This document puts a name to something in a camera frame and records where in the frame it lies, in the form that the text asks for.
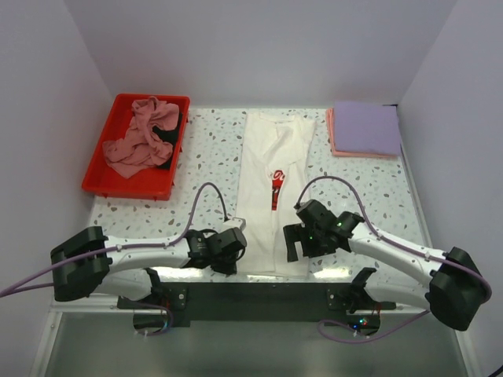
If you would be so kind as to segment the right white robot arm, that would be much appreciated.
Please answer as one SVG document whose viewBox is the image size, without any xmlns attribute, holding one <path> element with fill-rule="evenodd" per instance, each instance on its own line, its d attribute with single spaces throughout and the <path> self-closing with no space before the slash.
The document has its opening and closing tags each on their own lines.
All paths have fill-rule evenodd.
<svg viewBox="0 0 503 377">
<path fill-rule="evenodd" d="M 368 218 L 344 211 L 336 216 L 315 199 L 296 206 L 299 223 L 283 228 L 287 260 L 316 258 L 338 250 L 373 258 L 414 280 L 414 285 L 391 285 L 375 267 L 363 268 L 342 290 L 346 311 L 374 309 L 380 304 L 422 308 L 457 331 L 468 329 L 490 289 L 468 252 L 423 247 L 379 231 Z"/>
</svg>

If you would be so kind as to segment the red plastic bin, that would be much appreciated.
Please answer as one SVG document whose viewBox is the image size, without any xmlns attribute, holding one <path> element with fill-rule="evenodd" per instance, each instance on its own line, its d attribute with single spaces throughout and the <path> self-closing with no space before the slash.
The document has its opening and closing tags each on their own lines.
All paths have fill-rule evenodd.
<svg viewBox="0 0 503 377">
<path fill-rule="evenodd" d="M 118 94 L 82 189 L 104 197 L 169 199 L 189 105 L 186 96 Z"/>
</svg>

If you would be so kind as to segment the white t-shirt red print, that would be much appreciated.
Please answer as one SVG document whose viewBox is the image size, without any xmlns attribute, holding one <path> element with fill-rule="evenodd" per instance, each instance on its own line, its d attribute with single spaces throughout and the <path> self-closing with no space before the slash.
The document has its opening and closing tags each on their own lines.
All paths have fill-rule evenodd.
<svg viewBox="0 0 503 377">
<path fill-rule="evenodd" d="M 307 261 L 287 260 L 283 228 L 299 219 L 294 205 L 307 184 L 307 157 L 316 122 L 299 115 L 247 115 L 236 216 L 246 221 L 247 247 L 237 270 L 304 278 Z"/>
</svg>

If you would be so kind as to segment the aluminium extrusion rail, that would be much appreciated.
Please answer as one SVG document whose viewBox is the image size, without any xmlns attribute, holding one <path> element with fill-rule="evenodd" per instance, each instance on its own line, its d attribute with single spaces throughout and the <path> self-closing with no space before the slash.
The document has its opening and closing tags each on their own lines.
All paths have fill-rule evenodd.
<svg viewBox="0 0 503 377">
<path fill-rule="evenodd" d="M 158 271 L 157 271 L 158 268 L 159 267 L 157 267 L 157 268 L 154 269 L 154 271 L 157 273 L 157 275 L 158 275 Z M 163 282 L 163 281 L 161 281 L 160 277 L 159 277 L 159 280 L 160 280 L 160 283 L 156 286 L 159 290 L 157 292 L 152 293 L 150 296 L 155 296 L 155 295 L 157 295 L 161 291 L 160 285 L 162 283 L 178 283 L 178 282 L 176 282 L 174 280 L 170 280 L 168 282 Z M 277 282 L 277 281 L 259 281 L 259 282 L 253 282 L 251 280 L 247 280 L 245 282 L 230 282 L 230 283 L 350 283 L 350 282 L 340 282 L 340 281 L 337 281 L 337 282 L 323 282 L 321 280 L 318 280 L 318 281 L 315 281 L 315 282 L 306 282 L 306 281 L 303 281 L 303 282 L 286 282 L 286 281 L 284 281 L 284 282 Z M 76 300 L 76 301 L 58 302 L 58 301 L 55 300 L 55 302 L 57 303 L 58 306 L 62 306 L 65 309 L 70 310 L 70 311 L 77 311 L 77 310 L 84 310 L 84 309 L 88 309 L 88 310 L 92 310 L 92 309 L 102 310 L 107 305 L 111 305 L 112 307 L 115 307 L 115 308 L 118 308 L 118 309 L 129 309 L 129 308 L 133 308 L 133 307 L 154 308 L 154 307 L 157 307 L 157 306 L 161 306 L 161 305 L 147 304 L 147 303 L 144 303 L 142 300 L 140 300 L 138 302 L 134 302 L 134 301 L 132 301 L 132 300 L 130 300 L 128 298 L 124 298 L 124 297 L 118 297 L 118 296 L 115 296 L 115 295 L 103 295 L 103 294 L 95 293 L 95 294 L 90 295 L 87 298 L 81 298 L 81 299 Z"/>
</svg>

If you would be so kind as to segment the pink crumpled t-shirt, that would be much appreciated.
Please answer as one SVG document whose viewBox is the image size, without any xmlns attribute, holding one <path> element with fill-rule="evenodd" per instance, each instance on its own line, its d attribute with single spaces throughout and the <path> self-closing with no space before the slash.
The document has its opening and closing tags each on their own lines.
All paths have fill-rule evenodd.
<svg viewBox="0 0 503 377">
<path fill-rule="evenodd" d="M 102 145 L 107 165 L 126 179 L 167 161 L 172 147 L 162 142 L 152 128 L 158 126 L 161 130 L 173 130 L 180 112 L 178 105 L 157 97 L 136 100 L 131 109 L 133 115 L 124 137 L 104 141 Z"/>
</svg>

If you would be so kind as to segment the folded purple t-shirt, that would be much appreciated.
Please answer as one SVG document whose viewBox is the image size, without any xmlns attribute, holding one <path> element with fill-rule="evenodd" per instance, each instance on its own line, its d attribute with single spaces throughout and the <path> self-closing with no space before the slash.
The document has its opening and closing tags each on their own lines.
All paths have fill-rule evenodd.
<svg viewBox="0 0 503 377">
<path fill-rule="evenodd" d="M 398 156 L 401 137 L 396 105 L 339 101 L 333 106 L 336 151 Z"/>
</svg>

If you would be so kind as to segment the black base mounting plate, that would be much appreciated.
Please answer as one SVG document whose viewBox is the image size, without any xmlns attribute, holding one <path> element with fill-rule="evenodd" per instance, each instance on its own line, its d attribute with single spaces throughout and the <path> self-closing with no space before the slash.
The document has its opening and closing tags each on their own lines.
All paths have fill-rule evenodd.
<svg viewBox="0 0 503 377">
<path fill-rule="evenodd" d="M 350 283 L 162 283 L 142 301 L 166 306 L 175 327 L 193 321 L 317 322 L 355 321 L 357 311 L 394 310 L 375 302 Z"/>
</svg>

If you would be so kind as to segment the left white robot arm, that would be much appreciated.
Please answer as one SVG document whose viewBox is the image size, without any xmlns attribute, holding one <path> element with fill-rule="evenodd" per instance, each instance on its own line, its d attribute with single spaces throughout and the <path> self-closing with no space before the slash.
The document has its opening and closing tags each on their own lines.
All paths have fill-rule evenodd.
<svg viewBox="0 0 503 377">
<path fill-rule="evenodd" d="M 76 301 L 92 294 L 115 295 L 158 306 L 163 298 L 157 267 L 213 269 L 233 275 L 246 249 L 241 229 L 226 226 L 221 232 L 190 229 L 180 240 L 121 239 L 92 226 L 50 252 L 54 298 Z"/>
</svg>

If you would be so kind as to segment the black garment in bin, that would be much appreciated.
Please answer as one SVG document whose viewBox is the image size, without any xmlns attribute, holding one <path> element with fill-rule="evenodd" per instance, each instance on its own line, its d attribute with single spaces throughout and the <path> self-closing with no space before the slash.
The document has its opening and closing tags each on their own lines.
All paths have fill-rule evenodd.
<svg viewBox="0 0 503 377">
<path fill-rule="evenodd" d="M 172 153 L 168 157 L 167 161 L 159 165 L 157 168 L 162 170 L 169 170 L 171 168 L 172 159 L 174 157 L 175 147 L 178 143 L 180 129 L 182 126 L 184 114 L 182 112 L 178 113 L 178 122 L 176 127 L 173 130 L 161 130 L 158 126 L 154 126 L 152 131 L 155 135 L 159 137 L 162 142 L 167 142 L 172 147 Z"/>
</svg>

